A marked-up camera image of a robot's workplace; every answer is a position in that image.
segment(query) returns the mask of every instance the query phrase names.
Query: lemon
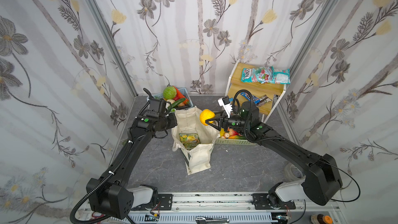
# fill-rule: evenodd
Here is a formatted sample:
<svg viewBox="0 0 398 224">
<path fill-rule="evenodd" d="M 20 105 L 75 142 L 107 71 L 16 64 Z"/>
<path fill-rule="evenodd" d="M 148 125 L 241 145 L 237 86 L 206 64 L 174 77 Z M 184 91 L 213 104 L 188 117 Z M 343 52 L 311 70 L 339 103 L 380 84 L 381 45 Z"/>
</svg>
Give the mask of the lemon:
<svg viewBox="0 0 398 224">
<path fill-rule="evenodd" d="M 205 109 L 201 112 L 199 119 L 200 122 L 202 124 L 204 124 L 205 126 L 208 126 L 208 124 L 205 123 L 205 121 L 209 118 L 213 118 L 214 116 L 216 116 L 216 114 L 214 114 L 212 111 L 210 111 L 209 109 Z"/>
</svg>

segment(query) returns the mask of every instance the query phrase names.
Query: yellow snack package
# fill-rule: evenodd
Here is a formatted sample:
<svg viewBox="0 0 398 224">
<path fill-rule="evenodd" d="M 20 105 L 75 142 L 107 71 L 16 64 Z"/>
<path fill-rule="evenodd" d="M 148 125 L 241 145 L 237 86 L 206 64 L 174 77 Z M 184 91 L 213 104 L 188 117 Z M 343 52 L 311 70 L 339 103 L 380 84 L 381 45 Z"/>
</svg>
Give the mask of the yellow snack package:
<svg viewBox="0 0 398 224">
<path fill-rule="evenodd" d="M 191 150 L 200 144 L 196 133 L 180 133 L 180 141 L 187 150 Z"/>
</svg>

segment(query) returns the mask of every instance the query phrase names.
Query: wall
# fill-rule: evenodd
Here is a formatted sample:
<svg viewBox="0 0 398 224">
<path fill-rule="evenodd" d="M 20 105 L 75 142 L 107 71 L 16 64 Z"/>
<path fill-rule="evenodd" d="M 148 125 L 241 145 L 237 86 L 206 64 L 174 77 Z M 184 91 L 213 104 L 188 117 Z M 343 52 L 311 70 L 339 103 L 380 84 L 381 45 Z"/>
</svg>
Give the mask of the wall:
<svg viewBox="0 0 398 224">
<path fill-rule="evenodd" d="M 2 222 L 66 222 L 132 104 L 84 0 L 0 0 Z"/>
<path fill-rule="evenodd" d="M 223 93 L 238 58 L 291 66 L 326 0 L 96 0 L 139 93 Z"/>
<path fill-rule="evenodd" d="M 283 106 L 303 146 L 329 153 L 361 187 L 348 223 L 396 223 L 398 0 L 340 0 L 292 79 Z M 358 194 L 341 173 L 345 201 Z"/>
</svg>

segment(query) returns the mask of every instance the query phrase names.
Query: blue plastic basket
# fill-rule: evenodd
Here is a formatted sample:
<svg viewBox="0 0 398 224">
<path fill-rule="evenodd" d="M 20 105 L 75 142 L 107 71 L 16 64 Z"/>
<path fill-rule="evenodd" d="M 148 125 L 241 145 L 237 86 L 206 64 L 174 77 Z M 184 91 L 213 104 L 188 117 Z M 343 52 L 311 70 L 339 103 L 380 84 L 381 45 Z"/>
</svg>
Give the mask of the blue plastic basket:
<svg viewBox="0 0 398 224">
<path fill-rule="evenodd" d="M 192 108 L 192 107 L 193 107 L 193 103 L 192 103 L 191 97 L 189 97 L 188 90 L 187 90 L 185 87 L 178 88 L 178 90 L 179 90 L 179 91 L 182 93 L 182 95 L 184 95 L 184 96 L 188 99 L 188 101 L 189 101 L 189 107 L 188 107 L 188 108 L 185 108 L 185 109 Z M 152 95 L 152 96 L 153 96 L 155 99 L 162 99 L 162 98 L 163 98 L 163 93 L 157 93 L 157 94 Z"/>
</svg>

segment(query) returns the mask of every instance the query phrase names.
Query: orange bottle cap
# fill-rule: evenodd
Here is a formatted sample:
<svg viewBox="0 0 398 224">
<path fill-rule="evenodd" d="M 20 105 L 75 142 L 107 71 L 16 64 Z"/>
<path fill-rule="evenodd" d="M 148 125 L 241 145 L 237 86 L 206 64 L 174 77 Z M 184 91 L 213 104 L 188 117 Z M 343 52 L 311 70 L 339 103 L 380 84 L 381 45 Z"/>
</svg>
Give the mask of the orange bottle cap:
<svg viewBox="0 0 398 224">
<path fill-rule="evenodd" d="M 332 224 L 332 223 L 333 223 L 333 220 L 332 220 L 331 217 L 328 216 L 328 215 L 323 216 L 323 217 L 322 217 L 322 220 L 323 220 L 325 223 L 327 223 L 327 224 Z"/>
</svg>

